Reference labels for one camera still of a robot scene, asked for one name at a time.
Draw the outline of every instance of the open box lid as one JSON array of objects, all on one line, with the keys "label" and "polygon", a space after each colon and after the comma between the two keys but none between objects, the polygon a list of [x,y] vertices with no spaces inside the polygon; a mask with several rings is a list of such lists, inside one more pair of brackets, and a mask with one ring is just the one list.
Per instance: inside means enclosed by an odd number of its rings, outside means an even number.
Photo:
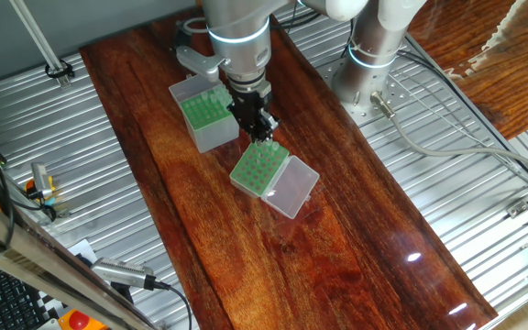
[{"label": "open box lid", "polygon": [[296,156],[289,156],[260,198],[290,219],[299,213],[309,193],[319,180],[319,173]]}]

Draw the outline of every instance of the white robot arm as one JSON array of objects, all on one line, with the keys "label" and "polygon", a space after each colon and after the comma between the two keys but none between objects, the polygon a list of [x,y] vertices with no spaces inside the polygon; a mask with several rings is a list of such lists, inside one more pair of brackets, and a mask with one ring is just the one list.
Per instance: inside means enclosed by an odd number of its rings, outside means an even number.
[{"label": "white robot arm", "polygon": [[[269,113],[271,86],[266,64],[271,56],[270,15],[295,0],[203,0],[203,11],[215,55],[211,58],[188,47],[178,47],[182,65],[216,80],[221,68],[233,91],[230,110],[252,140],[271,138],[278,119]],[[332,19],[348,21],[361,11],[353,34],[348,61],[353,71],[335,80],[342,100],[368,98],[380,89],[366,79],[368,68],[390,67],[406,28],[426,0],[299,0]]]}]

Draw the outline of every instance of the metal slat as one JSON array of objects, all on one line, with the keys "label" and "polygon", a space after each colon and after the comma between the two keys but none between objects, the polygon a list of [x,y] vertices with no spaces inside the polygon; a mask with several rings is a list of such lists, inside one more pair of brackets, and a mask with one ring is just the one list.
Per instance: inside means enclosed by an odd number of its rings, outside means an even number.
[{"label": "metal slat", "polygon": [[[31,178],[30,162],[47,165],[58,189],[55,207],[68,208],[70,217],[46,229],[65,247],[87,239],[97,257],[148,265],[182,292],[83,60],[77,54],[66,61],[76,74],[68,89],[58,88],[41,69],[0,82],[6,170],[23,184]],[[131,291],[152,322],[187,328],[186,308],[176,294]]]}]

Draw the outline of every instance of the wooden table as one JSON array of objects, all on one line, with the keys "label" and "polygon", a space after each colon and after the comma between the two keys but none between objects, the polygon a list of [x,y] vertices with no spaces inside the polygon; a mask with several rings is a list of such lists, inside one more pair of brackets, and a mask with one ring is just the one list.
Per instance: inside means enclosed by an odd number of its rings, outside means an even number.
[{"label": "wooden table", "polygon": [[410,32],[503,136],[528,129],[528,0],[428,0]]},{"label": "wooden table", "polygon": [[[274,137],[321,178],[294,220],[234,188],[247,136],[199,154],[168,91],[188,74],[171,50],[186,17],[81,54],[202,329],[464,330],[496,316],[280,32]],[[205,35],[192,46],[211,52]]]}]

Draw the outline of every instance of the red button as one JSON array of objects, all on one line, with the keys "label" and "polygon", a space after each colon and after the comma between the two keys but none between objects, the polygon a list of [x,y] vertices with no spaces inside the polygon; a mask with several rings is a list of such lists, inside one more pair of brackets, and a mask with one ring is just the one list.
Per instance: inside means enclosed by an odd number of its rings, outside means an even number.
[{"label": "red button", "polygon": [[74,330],[83,330],[89,324],[91,318],[81,312],[75,311],[69,317],[69,325]]}]

